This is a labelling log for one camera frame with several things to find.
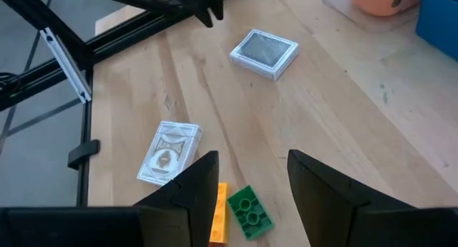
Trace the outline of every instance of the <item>orange lego brick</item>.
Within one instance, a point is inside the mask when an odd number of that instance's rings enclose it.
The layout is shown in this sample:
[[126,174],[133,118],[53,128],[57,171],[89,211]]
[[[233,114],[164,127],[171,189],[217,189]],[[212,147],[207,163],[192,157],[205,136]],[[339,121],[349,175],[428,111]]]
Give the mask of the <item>orange lego brick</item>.
[[218,198],[216,200],[215,215],[213,216],[212,231],[210,234],[211,243],[228,242],[228,207],[227,199],[229,195],[229,185],[227,183],[218,184]]

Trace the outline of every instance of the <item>wooden table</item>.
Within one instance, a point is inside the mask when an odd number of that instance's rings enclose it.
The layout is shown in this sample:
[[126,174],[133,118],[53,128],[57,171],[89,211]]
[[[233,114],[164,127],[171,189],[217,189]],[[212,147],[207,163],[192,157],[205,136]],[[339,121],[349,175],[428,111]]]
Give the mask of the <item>wooden table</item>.
[[[103,32],[139,13],[123,8]],[[276,223],[254,242],[235,221],[229,246],[307,246],[286,172],[299,149],[418,207],[458,205],[458,64],[412,22],[368,33],[321,0],[227,0],[212,29],[189,18],[95,67],[89,204],[131,205],[157,190],[136,179],[161,120],[203,129],[220,181],[252,185]],[[229,53],[251,29],[299,43],[272,82]]]

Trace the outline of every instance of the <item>cable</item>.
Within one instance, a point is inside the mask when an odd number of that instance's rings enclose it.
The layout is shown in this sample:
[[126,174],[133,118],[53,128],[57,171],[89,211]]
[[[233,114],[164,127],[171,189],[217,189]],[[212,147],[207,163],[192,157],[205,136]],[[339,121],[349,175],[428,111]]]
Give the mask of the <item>cable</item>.
[[0,72],[0,99],[6,98],[21,87],[19,76],[11,72]]

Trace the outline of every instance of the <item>lego brick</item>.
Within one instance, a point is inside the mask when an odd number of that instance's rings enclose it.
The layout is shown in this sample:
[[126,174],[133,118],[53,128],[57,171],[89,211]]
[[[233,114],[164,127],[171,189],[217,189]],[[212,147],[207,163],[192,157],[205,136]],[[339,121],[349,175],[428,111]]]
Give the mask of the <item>lego brick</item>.
[[229,185],[227,183],[218,184],[218,198],[216,200],[215,215],[213,216],[212,231],[210,234],[211,243],[228,242],[228,199]]
[[253,240],[273,228],[272,219],[251,186],[232,195],[228,203],[247,240]]

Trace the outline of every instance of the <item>floor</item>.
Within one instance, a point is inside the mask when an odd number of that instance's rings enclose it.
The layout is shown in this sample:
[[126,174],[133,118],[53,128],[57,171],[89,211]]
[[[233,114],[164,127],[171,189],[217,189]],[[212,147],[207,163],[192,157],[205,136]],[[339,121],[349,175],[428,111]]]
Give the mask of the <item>floor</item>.
[[[42,0],[83,40],[96,20],[123,5],[110,0]],[[52,58],[34,27],[0,1],[0,71],[22,73]],[[74,206],[77,171],[68,152],[81,137],[82,105],[64,81],[0,112],[0,206]]]

